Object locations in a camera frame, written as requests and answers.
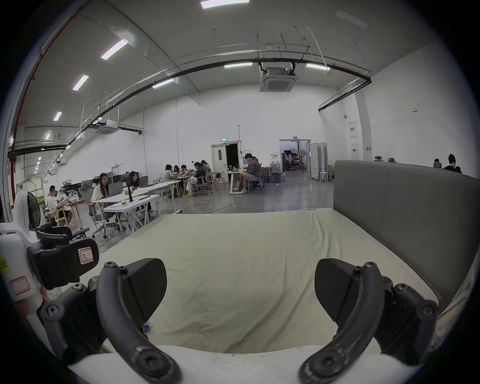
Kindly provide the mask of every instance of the bed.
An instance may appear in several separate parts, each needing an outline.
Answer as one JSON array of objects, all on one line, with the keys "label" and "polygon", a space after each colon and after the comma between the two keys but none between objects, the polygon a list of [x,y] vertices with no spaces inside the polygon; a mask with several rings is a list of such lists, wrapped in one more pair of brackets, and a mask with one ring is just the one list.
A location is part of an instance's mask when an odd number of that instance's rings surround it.
[{"label": "bed", "polygon": [[[453,207],[445,188],[458,196]],[[478,249],[479,193],[477,179],[454,172],[338,161],[333,209],[162,216],[101,254],[82,282],[105,261],[157,257],[168,286],[149,320],[154,344],[225,353],[325,345],[336,325],[313,288],[320,259],[374,261],[443,309]],[[367,350],[379,351],[374,340]]]}]

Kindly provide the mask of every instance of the black shirt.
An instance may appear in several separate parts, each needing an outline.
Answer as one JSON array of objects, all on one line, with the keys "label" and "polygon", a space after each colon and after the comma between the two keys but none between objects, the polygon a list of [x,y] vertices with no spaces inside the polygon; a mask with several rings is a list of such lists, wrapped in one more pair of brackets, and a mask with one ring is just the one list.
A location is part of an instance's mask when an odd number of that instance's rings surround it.
[{"label": "black shirt", "polygon": [[451,165],[448,165],[444,169],[446,169],[447,171],[462,173],[462,171],[460,170],[460,167],[453,168]]}]

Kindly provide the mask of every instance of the gray headboard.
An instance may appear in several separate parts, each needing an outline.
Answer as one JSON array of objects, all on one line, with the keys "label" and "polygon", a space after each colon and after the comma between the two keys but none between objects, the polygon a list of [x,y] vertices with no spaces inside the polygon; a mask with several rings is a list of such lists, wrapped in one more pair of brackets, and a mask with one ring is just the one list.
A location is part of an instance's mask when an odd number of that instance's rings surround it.
[{"label": "gray headboard", "polygon": [[337,161],[334,209],[417,272],[440,310],[460,288],[480,243],[480,180],[444,169]]}]

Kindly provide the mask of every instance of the mattress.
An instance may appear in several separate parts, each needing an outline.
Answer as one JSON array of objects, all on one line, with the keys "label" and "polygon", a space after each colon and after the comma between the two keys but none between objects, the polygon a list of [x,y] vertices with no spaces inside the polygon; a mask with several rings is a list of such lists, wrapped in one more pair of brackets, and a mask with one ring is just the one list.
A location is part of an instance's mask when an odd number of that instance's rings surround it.
[{"label": "mattress", "polygon": [[[98,275],[105,261],[146,257],[167,269],[167,292],[148,321],[156,345],[259,353],[329,343],[336,325],[313,285],[322,258],[373,261],[394,284],[438,302],[408,265],[331,208],[162,216],[101,253],[81,281]],[[367,351],[380,351],[376,341]]]}]

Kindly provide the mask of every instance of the ceiling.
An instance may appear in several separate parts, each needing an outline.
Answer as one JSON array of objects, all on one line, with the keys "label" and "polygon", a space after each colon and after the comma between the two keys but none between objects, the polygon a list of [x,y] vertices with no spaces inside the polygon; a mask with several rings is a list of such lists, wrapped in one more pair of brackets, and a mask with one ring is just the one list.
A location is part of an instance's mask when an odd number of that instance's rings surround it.
[{"label": "ceiling", "polygon": [[[360,22],[336,16],[344,12]],[[20,124],[25,126],[25,140],[42,140],[47,131],[55,140],[66,140],[74,134],[80,122],[109,97],[135,82],[158,72],[172,74],[180,69],[207,61],[256,57],[257,53],[231,55],[181,65],[189,60],[220,52],[266,49],[304,51],[318,54],[318,48],[308,30],[311,27],[325,56],[368,68],[375,74],[391,63],[436,39],[432,29],[408,6],[387,0],[250,0],[238,4],[203,10],[199,0],[94,0],[73,19],[58,36],[45,55],[25,99]],[[108,60],[101,59],[120,38],[129,44]],[[252,43],[228,48],[223,45]],[[298,57],[282,53],[283,57]],[[79,91],[72,88],[83,75],[89,76]],[[352,75],[331,70],[306,69],[298,65],[296,74],[302,84],[340,88],[353,79]],[[135,85],[122,96],[153,80]],[[197,91],[236,84],[258,84],[258,66],[226,70],[223,67],[191,73],[159,89],[148,89],[111,111],[110,117],[120,120],[169,99]],[[59,121],[53,121],[57,111]],[[63,158],[93,138],[93,130],[81,141],[75,141]],[[45,173],[57,152],[42,152]],[[25,176],[33,175],[39,154],[25,159]]]}]

